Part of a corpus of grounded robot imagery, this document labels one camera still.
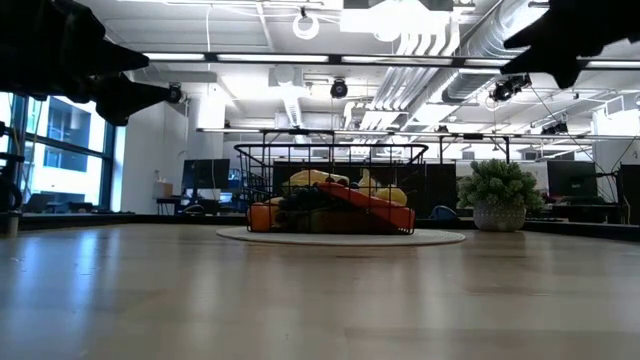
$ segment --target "black wire basket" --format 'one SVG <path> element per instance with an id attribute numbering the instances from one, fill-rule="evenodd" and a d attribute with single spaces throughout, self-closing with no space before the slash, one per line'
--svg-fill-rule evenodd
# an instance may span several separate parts
<path id="1" fill-rule="evenodd" d="M 413 234 L 426 145 L 239 144 L 248 230 Z"/>

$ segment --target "orange object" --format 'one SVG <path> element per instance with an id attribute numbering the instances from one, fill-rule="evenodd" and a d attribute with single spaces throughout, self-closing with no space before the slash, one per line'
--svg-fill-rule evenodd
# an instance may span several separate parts
<path id="1" fill-rule="evenodd" d="M 271 206 L 263 203 L 254 203 L 247 212 L 247 218 L 251 225 L 251 231 L 255 232 L 268 232 L 271 229 L 271 223 L 269 222 L 269 208 Z"/>
<path id="2" fill-rule="evenodd" d="M 397 202 L 367 196 L 358 190 L 349 189 L 337 183 L 320 183 L 318 188 L 333 196 L 347 200 L 359 208 L 370 209 L 372 214 L 390 222 L 399 229 L 413 229 L 414 227 L 415 211 Z"/>

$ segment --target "potted plant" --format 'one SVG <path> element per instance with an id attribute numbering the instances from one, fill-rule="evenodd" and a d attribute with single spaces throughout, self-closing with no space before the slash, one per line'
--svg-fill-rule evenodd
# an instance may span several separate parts
<path id="1" fill-rule="evenodd" d="M 458 183 L 460 207 L 473 206 L 473 221 L 483 231 L 516 231 L 524 226 L 526 210 L 542 207 L 536 179 L 516 163 L 500 160 L 472 162 L 473 175 Z"/>

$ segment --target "wooden table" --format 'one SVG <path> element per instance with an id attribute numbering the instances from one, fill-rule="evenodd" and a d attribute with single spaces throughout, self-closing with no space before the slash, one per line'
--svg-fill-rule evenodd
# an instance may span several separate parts
<path id="1" fill-rule="evenodd" d="M 633 359 L 640 247 L 339 248 L 122 225 L 0 241 L 0 359 Z"/>

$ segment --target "round white mat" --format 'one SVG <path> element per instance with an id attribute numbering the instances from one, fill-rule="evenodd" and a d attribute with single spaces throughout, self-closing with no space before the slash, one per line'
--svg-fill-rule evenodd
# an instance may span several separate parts
<path id="1" fill-rule="evenodd" d="M 424 246 L 453 244 L 464 241 L 462 234 L 416 229 L 413 235 L 332 235 L 252 233 L 246 227 L 220 229 L 218 236 L 234 240 L 276 244 L 334 246 Z"/>

